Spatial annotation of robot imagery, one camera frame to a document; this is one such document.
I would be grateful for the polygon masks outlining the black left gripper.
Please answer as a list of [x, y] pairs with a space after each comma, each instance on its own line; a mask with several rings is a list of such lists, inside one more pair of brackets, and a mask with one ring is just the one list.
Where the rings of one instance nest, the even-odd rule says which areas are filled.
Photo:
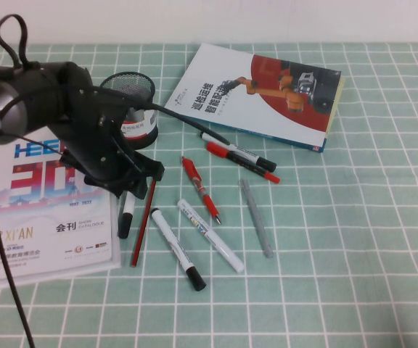
[[85, 175], [85, 182], [104, 189], [123, 192], [137, 199], [147, 195], [146, 177], [161, 181], [165, 168], [126, 143], [120, 131], [134, 97], [93, 85], [88, 70], [67, 63], [60, 70], [63, 111], [59, 119], [59, 138], [65, 143], [62, 161]]

